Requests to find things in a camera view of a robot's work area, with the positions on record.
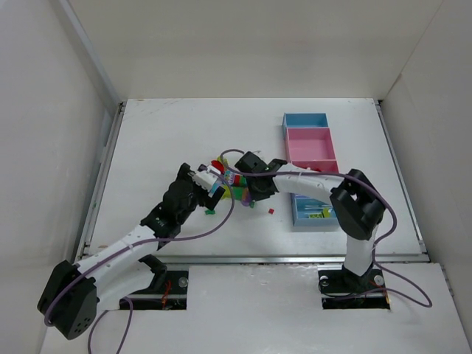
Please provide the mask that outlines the red green turquoise lego stack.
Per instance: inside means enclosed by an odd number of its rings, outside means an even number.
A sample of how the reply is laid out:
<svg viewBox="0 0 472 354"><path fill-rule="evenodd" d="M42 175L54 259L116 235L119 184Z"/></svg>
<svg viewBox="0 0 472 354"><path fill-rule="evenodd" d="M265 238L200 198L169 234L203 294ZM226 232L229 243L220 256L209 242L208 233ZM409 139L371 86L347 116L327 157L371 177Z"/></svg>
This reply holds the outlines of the red green turquoise lego stack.
<svg viewBox="0 0 472 354"><path fill-rule="evenodd" d="M233 185L235 187L247 187L248 182L244 176L236 174L233 180Z"/></svg>

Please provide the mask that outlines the round turquoise printed lego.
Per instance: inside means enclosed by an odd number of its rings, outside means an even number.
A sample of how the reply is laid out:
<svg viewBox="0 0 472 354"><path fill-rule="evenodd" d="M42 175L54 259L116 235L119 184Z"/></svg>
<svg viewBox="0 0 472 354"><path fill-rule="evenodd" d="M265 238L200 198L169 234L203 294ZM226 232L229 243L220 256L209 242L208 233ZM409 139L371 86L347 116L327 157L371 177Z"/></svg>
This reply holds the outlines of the round turquoise printed lego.
<svg viewBox="0 0 472 354"><path fill-rule="evenodd" d="M226 182L227 182L230 186L234 186L234 185L235 185L235 182L236 182L236 174L233 173L232 171L226 171L225 174L224 174L224 178L225 178Z"/></svg>

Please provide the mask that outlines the blue and pink sorting tray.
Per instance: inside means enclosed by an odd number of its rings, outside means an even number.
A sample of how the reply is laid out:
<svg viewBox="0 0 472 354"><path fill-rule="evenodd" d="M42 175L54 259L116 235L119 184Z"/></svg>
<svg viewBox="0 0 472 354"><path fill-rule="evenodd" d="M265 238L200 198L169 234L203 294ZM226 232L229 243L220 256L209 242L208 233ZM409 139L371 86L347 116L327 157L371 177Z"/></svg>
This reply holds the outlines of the blue and pink sorting tray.
<svg viewBox="0 0 472 354"><path fill-rule="evenodd" d="M337 173L338 163L325 113L285 113L282 121L287 160L297 167ZM333 232L339 227L332 207L303 195L291 195L292 220L300 232ZM332 210L331 218L309 218L311 213Z"/></svg>

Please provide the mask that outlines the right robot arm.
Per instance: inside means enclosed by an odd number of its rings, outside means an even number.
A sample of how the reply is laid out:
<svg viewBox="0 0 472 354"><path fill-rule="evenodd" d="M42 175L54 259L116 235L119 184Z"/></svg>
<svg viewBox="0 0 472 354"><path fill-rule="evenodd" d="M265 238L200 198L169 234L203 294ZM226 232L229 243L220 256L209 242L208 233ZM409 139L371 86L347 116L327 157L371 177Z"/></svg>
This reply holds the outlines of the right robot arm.
<svg viewBox="0 0 472 354"><path fill-rule="evenodd" d="M277 192L302 195L329 205L347 235L347 251L342 271L351 282L366 282L372 270L372 247L386 207L377 190L360 171L348 174L317 172L273 159L265 163L252 152L245 153L235 169L247 180L255 201Z"/></svg>

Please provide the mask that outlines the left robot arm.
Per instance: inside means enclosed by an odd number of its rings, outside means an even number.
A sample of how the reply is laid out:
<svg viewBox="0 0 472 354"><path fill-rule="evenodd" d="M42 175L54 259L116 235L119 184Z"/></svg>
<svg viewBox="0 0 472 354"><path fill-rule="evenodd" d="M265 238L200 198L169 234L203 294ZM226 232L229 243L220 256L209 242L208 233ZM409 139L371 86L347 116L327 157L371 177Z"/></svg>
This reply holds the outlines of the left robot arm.
<svg viewBox="0 0 472 354"><path fill-rule="evenodd" d="M193 171L183 163L162 201L126 236L84 260L58 263L37 304L45 325L75 339L95 319L101 293L116 276L144 263L150 267L150 277L155 277L164 266L153 253L177 240L197 207L213 209L218 204L224 194L222 182L221 172L213 166Z"/></svg>

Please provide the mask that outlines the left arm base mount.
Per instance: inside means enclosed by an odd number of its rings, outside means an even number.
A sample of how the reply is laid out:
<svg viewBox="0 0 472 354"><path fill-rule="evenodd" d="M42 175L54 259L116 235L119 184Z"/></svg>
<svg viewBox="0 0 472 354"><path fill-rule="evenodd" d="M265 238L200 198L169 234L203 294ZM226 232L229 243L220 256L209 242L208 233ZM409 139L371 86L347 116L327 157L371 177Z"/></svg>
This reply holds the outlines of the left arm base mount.
<svg viewBox="0 0 472 354"><path fill-rule="evenodd" d="M170 269L163 280L152 280L128 298L134 310L186 310L188 286L188 269Z"/></svg>

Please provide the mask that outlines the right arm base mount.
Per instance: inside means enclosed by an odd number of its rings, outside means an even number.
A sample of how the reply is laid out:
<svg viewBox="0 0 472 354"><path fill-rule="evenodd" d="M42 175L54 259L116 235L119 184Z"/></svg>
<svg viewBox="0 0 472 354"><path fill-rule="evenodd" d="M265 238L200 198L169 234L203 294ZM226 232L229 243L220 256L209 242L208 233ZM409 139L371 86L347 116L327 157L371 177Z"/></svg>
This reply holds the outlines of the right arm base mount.
<svg viewBox="0 0 472 354"><path fill-rule="evenodd" d="M358 277L348 270L318 271L318 287L324 310L389 310L389 298L380 269L371 269Z"/></svg>

